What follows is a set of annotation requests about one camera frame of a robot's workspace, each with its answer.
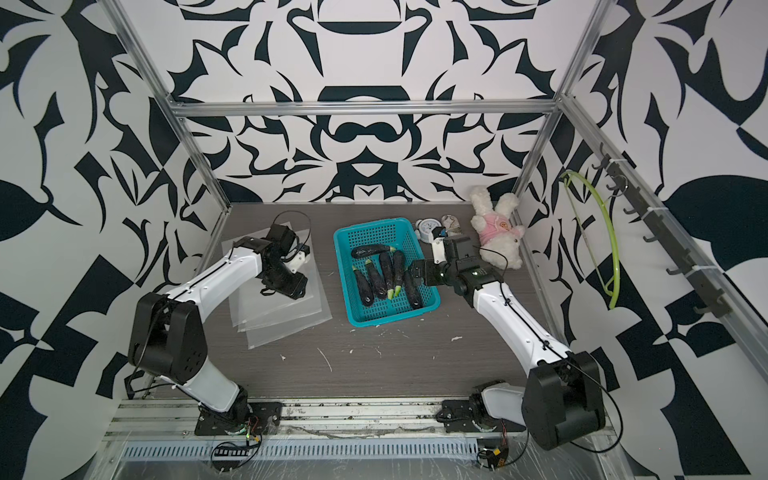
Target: eggplant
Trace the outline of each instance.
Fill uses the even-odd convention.
[[[395,247],[378,243],[376,245],[361,245],[360,247],[355,247],[352,249],[351,254],[352,258],[359,260],[361,258],[378,255],[379,253],[389,252],[390,250],[395,251]]]
[[[371,282],[373,294],[377,298],[384,300],[386,298],[386,283],[384,283],[381,273],[376,269],[376,264],[373,260],[366,260],[366,270],[368,270],[368,279]]]
[[[398,296],[402,289],[402,276],[406,272],[406,255],[400,250],[395,250],[392,260],[395,267],[395,296]]]
[[[406,296],[408,297],[408,304],[412,309],[418,310],[424,306],[422,301],[422,294],[416,285],[413,283],[413,277],[410,272],[406,272],[403,276],[403,288],[406,290]]]
[[[379,266],[382,267],[382,276],[386,284],[386,297],[391,300],[395,297],[395,273],[393,271],[392,259],[389,258],[388,252],[381,252],[379,254]]]
[[[366,276],[363,275],[362,272],[356,269],[354,266],[352,267],[352,270],[355,272],[355,280],[357,280],[357,293],[360,294],[360,301],[364,306],[373,305],[373,292],[371,291],[371,286],[368,284]]]

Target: vent grille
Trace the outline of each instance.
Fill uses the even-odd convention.
[[[124,462],[207,460],[221,441],[128,442]],[[471,439],[267,439],[256,460],[366,460],[381,458],[456,458],[472,460]]]

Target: teal plastic basket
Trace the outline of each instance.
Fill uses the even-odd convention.
[[[424,258],[419,240],[416,238],[413,226],[408,219],[390,218],[345,227],[333,234],[333,243],[336,246],[336,259],[339,261],[339,276],[344,289],[346,313],[349,322],[354,326],[374,326],[396,322],[432,312],[440,306],[440,294],[437,287],[424,286],[423,284],[419,286],[419,292],[422,294],[424,306],[418,310],[411,310],[405,290],[392,300],[379,300],[377,298],[371,306],[363,306],[360,295],[357,293],[357,282],[352,267],[356,266],[368,278],[365,268],[367,259],[353,259],[350,255],[353,248],[373,243],[390,245],[406,255],[406,269],[413,260]],[[380,272],[379,256],[375,255],[369,258],[373,260]]]

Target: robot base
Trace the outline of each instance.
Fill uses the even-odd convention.
[[[266,433],[269,428],[277,427],[280,424],[283,404],[280,402],[248,402],[251,413],[250,418],[258,419],[252,432],[257,435]],[[212,412],[201,409],[200,418],[194,429],[194,434],[199,437],[213,435],[227,435],[232,432],[232,423],[222,420]]]

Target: white debris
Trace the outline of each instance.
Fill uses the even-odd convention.
[[[326,357],[326,354],[323,353],[321,349],[317,349],[318,352],[320,352],[320,355],[323,356],[324,359],[326,359],[326,363],[328,364],[328,368],[331,369],[331,372],[333,371],[333,367],[331,366],[331,362],[328,361],[328,358]]]

